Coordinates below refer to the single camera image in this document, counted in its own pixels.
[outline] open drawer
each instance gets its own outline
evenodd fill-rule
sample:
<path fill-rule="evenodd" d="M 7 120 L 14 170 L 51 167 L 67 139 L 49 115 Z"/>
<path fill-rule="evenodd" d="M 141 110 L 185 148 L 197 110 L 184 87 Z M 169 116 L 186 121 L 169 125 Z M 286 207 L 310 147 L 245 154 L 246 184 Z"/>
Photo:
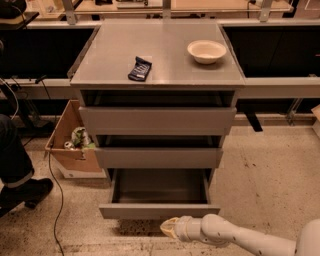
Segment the open drawer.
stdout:
<path fill-rule="evenodd" d="M 204 169 L 115 169 L 106 219 L 162 219 L 218 214 Z"/>

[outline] trousers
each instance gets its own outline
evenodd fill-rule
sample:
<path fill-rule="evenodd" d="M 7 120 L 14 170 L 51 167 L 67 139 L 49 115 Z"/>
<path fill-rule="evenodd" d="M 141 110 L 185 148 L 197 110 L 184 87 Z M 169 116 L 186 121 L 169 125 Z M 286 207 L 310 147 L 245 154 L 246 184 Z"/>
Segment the trousers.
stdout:
<path fill-rule="evenodd" d="M 28 181 L 34 174 L 29 155 L 11 119 L 0 114 L 0 179 L 8 188 Z"/>

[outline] drawer front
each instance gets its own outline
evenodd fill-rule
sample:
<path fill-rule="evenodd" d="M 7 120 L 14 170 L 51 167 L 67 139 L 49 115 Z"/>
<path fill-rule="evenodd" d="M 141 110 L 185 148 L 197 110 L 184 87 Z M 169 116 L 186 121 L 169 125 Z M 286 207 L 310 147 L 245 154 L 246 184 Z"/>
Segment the drawer front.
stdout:
<path fill-rule="evenodd" d="M 101 108 L 81 107 L 89 134 L 225 135 L 236 108 Z"/>
<path fill-rule="evenodd" d="M 221 149 L 95 149 L 101 168 L 216 168 Z"/>
<path fill-rule="evenodd" d="M 218 214 L 219 206 L 209 204 L 100 204 L 105 219 L 167 219 L 179 216 L 201 218 L 207 214 Z"/>

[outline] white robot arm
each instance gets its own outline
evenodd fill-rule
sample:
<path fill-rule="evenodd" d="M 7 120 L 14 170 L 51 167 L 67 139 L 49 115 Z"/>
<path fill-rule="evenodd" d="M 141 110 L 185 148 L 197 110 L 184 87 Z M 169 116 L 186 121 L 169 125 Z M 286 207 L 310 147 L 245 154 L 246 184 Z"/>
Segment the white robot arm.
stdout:
<path fill-rule="evenodd" d="M 231 242 L 259 256 L 320 255 L 320 220 L 308 223 L 297 242 L 238 227 L 215 214 L 203 218 L 172 218 L 160 228 L 167 236 L 182 242 L 199 241 L 217 247 Z"/>

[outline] gray cabinet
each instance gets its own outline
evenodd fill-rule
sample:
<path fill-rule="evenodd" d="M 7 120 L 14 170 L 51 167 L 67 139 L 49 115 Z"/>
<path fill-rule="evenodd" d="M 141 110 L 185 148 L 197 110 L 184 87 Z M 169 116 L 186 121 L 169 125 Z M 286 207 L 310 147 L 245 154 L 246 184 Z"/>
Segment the gray cabinet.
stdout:
<path fill-rule="evenodd" d="M 112 180 L 104 218 L 219 212 L 208 189 L 243 79 L 230 50 L 216 64 L 197 64 L 185 49 L 196 39 L 226 44 L 208 20 L 105 21 L 71 81 Z M 153 63 L 142 83 L 127 79 L 135 54 Z"/>

